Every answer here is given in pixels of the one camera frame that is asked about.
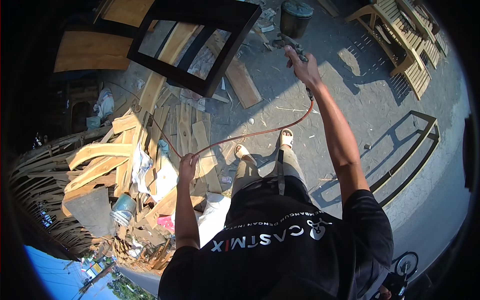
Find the paint spray gun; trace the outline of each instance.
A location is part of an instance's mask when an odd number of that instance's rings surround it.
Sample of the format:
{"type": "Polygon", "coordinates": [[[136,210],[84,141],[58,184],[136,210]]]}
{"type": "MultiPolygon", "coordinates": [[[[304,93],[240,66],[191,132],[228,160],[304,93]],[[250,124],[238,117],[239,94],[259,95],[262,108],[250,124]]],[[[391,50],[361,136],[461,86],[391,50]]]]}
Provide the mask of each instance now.
{"type": "MultiPolygon", "coordinates": [[[[291,37],[283,34],[283,33],[278,33],[277,34],[278,37],[280,37],[280,39],[274,39],[272,41],[270,41],[270,44],[277,48],[277,49],[282,49],[283,47],[285,46],[291,46],[292,48],[295,49],[296,53],[299,55],[299,58],[301,61],[305,61],[307,62],[308,61],[308,58],[305,57],[304,55],[304,51],[303,51],[303,47],[297,43],[294,39],[292,39],[291,37]]],[[[310,98],[310,101],[313,101],[313,93],[312,91],[308,88],[308,87],[305,87],[306,90],[307,90],[307,95],[308,95],[308,98],[310,98]]]]}

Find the bucket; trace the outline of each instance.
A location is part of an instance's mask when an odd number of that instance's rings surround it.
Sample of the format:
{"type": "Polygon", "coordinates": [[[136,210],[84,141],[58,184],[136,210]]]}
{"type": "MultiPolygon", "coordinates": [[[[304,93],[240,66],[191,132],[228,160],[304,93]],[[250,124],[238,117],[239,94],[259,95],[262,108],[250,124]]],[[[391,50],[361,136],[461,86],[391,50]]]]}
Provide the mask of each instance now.
{"type": "Polygon", "coordinates": [[[301,38],[312,15],[313,9],[306,3],[297,0],[283,1],[280,14],[280,32],[293,39],[301,38]]]}
{"type": "Polygon", "coordinates": [[[136,211],[137,202],[129,195],[122,194],[112,207],[110,216],[120,225],[128,227],[133,214],[136,211]]]}

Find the utility pole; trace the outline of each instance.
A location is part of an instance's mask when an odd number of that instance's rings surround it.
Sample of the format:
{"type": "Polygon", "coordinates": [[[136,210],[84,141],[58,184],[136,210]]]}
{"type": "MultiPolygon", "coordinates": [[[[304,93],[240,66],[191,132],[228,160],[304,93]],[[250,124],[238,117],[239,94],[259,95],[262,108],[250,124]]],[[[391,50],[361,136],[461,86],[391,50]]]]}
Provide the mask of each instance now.
{"type": "Polygon", "coordinates": [[[115,266],[116,264],[117,263],[115,261],[113,261],[105,269],[103,269],[102,272],[100,272],[97,276],[95,276],[95,278],[93,278],[89,283],[87,283],[86,285],[81,287],[78,291],[82,294],[82,296],[83,296],[84,293],[87,292],[88,288],[92,285],[92,283],[96,283],[100,278],[102,278],[105,275],[107,275],[108,273],[110,273],[113,266],[115,266]]]}
{"type": "Polygon", "coordinates": [[[66,265],[63,269],[66,270],[66,269],[69,267],[69,265],[73,264],[74,262],[75,262],[75,261],[70,261],[70,262],[68,263],[68,265],[66,265]]]}

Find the sky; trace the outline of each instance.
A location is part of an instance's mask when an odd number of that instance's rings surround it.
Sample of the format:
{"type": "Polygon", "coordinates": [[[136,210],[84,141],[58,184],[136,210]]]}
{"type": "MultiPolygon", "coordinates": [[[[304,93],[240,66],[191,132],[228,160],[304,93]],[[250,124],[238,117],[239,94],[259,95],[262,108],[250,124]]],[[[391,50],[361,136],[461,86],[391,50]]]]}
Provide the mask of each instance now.
{"type": "MultiPolygon", "coordinates": [[[[80,262],[74,262],[64,270],[70,261],[55,258],[30,246],[25,246],[25,250],[52,299],[78,299],[80,296],[78,290],[83,286],[82,281],[87,278],[86,273],[81,271],[80,262]]],[[[117,300],[117,296],[107,287],[107,283],[111,280],[110,274],[100,279],[88,289],[82,300],[117,300]]]]}

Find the tree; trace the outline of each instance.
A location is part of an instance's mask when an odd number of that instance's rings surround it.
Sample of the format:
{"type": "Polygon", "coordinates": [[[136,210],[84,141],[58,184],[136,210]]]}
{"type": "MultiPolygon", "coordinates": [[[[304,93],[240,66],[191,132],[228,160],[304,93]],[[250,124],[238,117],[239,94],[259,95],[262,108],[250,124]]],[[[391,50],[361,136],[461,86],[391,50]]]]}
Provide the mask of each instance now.
{"type": "Polygon", "coordinates": [[[107,283],[107,287],[113,294],[123,300],[155,300],[152,294],[144,291],[141,287],[131,282],[125,276],[117,277],[112,282],[107,283]]]}

